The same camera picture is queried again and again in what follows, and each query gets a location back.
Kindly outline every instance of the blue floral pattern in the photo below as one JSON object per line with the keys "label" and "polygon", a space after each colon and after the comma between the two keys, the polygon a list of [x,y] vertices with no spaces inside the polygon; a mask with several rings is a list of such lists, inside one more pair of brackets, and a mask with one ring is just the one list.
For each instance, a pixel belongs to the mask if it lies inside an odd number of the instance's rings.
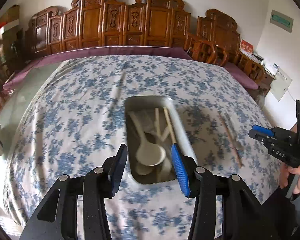
{"label": "blue floral pattern", "polygon": [[[270,124],[224,68],[157,56],[87,57],[63,62],[18,126],[4,188],[6,211],[16,222],[25,225],[58,176],[85,175],[116,154],[126,140],[124,100],[134,95],[174,100],[200,165],[216,175],[239,174],[261,203],[276,189],[279,161],[248,136],[252,125]],[[242,168],[219,114],[242,145]],[[153,239],[158,234],[186,239],[194,199],[184,197],[176,180],[140,186],[127,164],[119,192],[105,205],[113,239]],[[218,196],[216,236],[221,211]]]}

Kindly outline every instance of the chopstick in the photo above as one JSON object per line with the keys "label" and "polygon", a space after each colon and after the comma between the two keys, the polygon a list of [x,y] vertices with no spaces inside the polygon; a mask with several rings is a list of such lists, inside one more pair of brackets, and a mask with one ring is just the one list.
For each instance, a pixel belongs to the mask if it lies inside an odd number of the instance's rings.
{"label": "chopstick", "polygon": [[238,150],[237,150],[237,148],[234,146],[236,143],[234,142],[234,140],[233,140],[233,138],[232,138],[232,136],[231,136],[231,134],[230,134],[229,128],[227,127],[226,122],[225,122],[225,120],[223,119],[223,117],[221,116],[220,113],[219,113],[219,118],[220,118],[221,123],[226,127],[226,132],[227,132],[227,135],[228,135],[228,137],[229,137],[229,141],[230,141],[230,143],[232,144],[232,149],[233,149],[232,152],[233,152],[233,154],[234,154],[234,158],[235,158],[235,160],[236,160],[236,162],[237,162],[239,168],[241,168],[241,167],[243,166],[243,164],[242,164],[240,155],[239,155],[239,153],[238,153]]}
{"label": "chopstick", "polygon": [[165,108],[165,107],[163,108],[163,110],[164,110],[164,116],[166,117],[169,131],[170,131],[171,141],[173,144],[175,144],[175,143],[177,143],[177,141],[176,141],[176,137],[174,136],[173,128],[172,128],[172,125],[170,122],[169,112],[168,112],[167,108]]}
{"label": "chopstick", "polygon": [[155,109],[155,128],[157,132],[158,138],[161,137],[161,131],[160,131],[160,116],[159,116],[159,108]]}

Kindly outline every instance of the green sign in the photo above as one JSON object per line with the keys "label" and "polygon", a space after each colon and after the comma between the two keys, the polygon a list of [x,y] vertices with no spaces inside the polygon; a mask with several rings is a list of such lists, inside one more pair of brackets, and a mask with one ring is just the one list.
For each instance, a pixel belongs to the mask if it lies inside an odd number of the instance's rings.
{"label": "green sign", "polygon": [[284,18],[282,18],[282,17],[280,17],[280,16],[278,16],[278,15],[273,14],[272,15],[272,20],[274,20],[276,22],[279,22],[279,23],[285,25],[286,27],[290,28],[291,22],[284,19]]}
{"label": "green sign", "polygon": [[270,22],[278,27],[292,33],[293,19],[283,13],[272,10],[270,16]]}

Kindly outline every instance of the white spoon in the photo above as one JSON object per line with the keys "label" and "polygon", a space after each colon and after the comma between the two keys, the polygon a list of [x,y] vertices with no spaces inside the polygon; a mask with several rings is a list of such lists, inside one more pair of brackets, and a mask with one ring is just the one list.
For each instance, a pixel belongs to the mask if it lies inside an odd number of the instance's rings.
{"label": "white spoon", "polygon": [[166,157],[166,151],[162,146],[151,143],[147,140],[141,124],[134,112],[129,112],[128,114],[140,137],[140,146],[136,152],[137,161],[145,166],[156,166],[162,163]]}
{"label": "white spoon", "polygon": [[145,166],[139,162],[136,162],[134,170],[137,174],[144,176],[150,174],[154,170],[154,166]]}

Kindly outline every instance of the white ladle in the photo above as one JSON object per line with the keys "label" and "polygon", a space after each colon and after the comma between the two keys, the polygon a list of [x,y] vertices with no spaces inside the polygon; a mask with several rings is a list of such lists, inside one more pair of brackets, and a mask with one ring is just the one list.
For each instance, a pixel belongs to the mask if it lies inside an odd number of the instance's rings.
{"label": "white ladle", "polygon": [[140,146],[136,152],[137,161],[145,166],[156,166],[162,163],[166,157],[166,151],[162,146],[151,143],[147,140],[141,124],[134,112],[129,112],[128,114],[140,137]]}
{"label": "white ladle", "polygon": [[[136,138],[138,135],[136,134],[135,130],[132,129],[131,126],[128,127],[130,132],[133,134],[133,136]],[[154,166],[144,166],[139,162],[135,163],[135,172],[141,176],[148,175],[154,170]]]}
{"label": "white ladle", "polygon": [[[140,115],[142,114],[142,125],[143,125],[143,130],[145,133],[149,133],[152,136],[154,136],[156,138],[156,143],[161,145],[165,151],[166,151],[166,158],[163,160],[162,162],[162,166],[161,169],[157,169],[157,182],[162,182],[162,181],[166,181],[169,178],[171,169],[172,169],[172,164],[171,164],[171,152],[169,147],[165,147],[165,143],[164,140],[167,138],[167,136],[170,134],[169,128],[166,127],[166,129],[164,130],[163,134],[161,135],[161,131],[160,131],[160,118],[159,118],[159,108],[155,109],[155,121],[153,122],[153,120],[150,118],[149,114],[147,111],[140,111],[140,112],[136,112],[135,115],[139,117],[140,120]],[[138,173],[138,171],[141,170],[141,168],[139,168],[138,166],[136,166],[136,172]]]}

